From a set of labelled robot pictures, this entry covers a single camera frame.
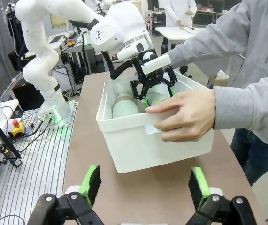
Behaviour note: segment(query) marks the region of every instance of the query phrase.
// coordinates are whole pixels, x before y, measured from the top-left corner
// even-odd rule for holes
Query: white lab coat
[[[194,0],[162,0],[162,6],[165,8],[166,27],[177,27],[177,19],[180,19],[183,25],[192,27],[192,18],[197,11]],[[193,15],[186,15],[188,10],[192,11]]]

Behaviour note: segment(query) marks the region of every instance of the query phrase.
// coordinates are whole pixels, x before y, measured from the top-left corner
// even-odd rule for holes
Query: metal platform
[[[69,125],[49,127],[44,134],[22,153],[22,165],[18,168],[10,163],[0,168],[0,218],[15,214],[27,223],[38,198],[44,193],[62,196],[65,166],[69,143],[78,103],[74,104]],[[37,110],[24,113],[22,120],[28,127],[39,124]],[[39,135],[39,131],[17,141],[14,146],[22,150]],[[9,216],[0,225],[23,225],[18,217]]]

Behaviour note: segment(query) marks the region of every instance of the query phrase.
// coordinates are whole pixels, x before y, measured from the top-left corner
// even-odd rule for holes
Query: black pole
[[[17,151],[17,149],[12,145],[12,143],[8,140],[7,136],[4,134],[2,129],[0,128],[0,138],[1,140],[6,144],[8,149],[17,157],[21,158],[20,153]]]

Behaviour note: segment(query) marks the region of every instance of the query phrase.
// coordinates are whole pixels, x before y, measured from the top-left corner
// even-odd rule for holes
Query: blue jeans
[[[251,186],[268,171],[268,145],[252,131],[236,129],[231,148]]]

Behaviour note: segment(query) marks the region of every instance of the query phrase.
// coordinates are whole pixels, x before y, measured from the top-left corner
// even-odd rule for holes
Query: screw
[[[236,199],[236,202],[237,202],[238,204],[241,204],[243,201],[242,201],[241,198],[238,198],[238,199]]]
[[[216,202],[216,201],[219,200],[219,197],[218,197],[217,195],[214,195],[213,198],[212,198],[212,200],[213,200],[214,202]]]

